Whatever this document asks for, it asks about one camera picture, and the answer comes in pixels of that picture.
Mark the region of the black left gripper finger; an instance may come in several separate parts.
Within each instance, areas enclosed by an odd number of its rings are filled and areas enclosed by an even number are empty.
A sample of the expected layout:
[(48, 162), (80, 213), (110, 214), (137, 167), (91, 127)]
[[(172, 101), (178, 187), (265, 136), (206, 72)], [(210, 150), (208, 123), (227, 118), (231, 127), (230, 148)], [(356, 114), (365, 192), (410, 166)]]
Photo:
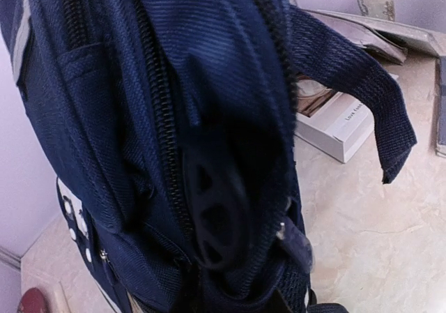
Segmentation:
[(224, 146), (186, 144), (183, 178), (198, 260), (232, 268), (246, 251), (246, 190), (233, 157)]

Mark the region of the navy blue student backpack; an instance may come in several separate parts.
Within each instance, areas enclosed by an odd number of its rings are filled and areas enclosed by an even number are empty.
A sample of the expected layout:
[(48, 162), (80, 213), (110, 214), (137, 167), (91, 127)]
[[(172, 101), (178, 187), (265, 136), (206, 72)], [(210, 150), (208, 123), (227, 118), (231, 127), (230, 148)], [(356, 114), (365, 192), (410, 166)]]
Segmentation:
[[(1, 0), (1, 35), (61, 210), (116, 312), (343, 312), (309, 275), (293, 156), (301, 75), (371, 110), (383, 182), (416, 143), (401, 89), (289, 0)], [(246, 251), (197, 257), (183, 149), (226, 147)]]

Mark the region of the white book with photo cover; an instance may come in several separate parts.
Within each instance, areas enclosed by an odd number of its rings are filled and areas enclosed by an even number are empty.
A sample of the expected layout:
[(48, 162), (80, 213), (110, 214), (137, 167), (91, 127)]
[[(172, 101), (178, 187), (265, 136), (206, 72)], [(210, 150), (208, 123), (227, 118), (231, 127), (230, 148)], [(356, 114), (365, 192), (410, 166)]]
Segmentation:
[(301, 75), (295, 135), (347, 163), (374, 131), (371, 111), (358, 99)]

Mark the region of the yellow highlighter marker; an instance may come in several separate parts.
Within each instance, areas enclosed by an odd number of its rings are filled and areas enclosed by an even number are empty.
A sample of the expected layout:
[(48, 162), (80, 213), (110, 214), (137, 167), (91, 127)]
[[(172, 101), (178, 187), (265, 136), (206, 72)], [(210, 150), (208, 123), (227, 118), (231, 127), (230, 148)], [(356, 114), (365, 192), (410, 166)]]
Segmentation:
[(53, 286), (53, 296), (56, 305), (56, 311), (58, 313), (71, 313), (68, 305), (68, 300), (63, 290), (63, 286), (60, 282)]

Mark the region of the red floral bowl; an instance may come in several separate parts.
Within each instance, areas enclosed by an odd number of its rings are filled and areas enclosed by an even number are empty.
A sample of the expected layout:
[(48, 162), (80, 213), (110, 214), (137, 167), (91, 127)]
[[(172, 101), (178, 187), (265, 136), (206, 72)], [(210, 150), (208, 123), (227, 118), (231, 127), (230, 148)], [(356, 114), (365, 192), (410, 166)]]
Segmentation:
[(17, 306), (17, 313), (48, 313), (48, 305), (42, 291), (36, 287), (27, 290)]

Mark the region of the grey open book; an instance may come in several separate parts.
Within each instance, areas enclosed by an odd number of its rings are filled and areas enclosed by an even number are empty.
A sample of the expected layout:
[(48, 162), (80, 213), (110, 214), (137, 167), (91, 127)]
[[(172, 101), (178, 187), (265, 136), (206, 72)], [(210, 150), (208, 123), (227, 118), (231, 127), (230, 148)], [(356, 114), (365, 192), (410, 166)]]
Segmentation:
[(445, 34), (389, 20), (322, 10), (310, 15), (349, 39), (354, 45), (390, 63), (402, 65), (409, 51), (445, 55)]

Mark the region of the dark blue notebook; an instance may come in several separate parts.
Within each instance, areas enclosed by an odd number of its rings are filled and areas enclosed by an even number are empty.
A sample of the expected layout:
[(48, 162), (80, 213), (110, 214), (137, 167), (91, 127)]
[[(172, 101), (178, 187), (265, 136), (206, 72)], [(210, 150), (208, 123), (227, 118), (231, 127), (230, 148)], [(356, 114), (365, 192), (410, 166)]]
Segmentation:
[(434, 144), (436, 155), (445, 158), (445, 56), (436, 61), (434, 105)]

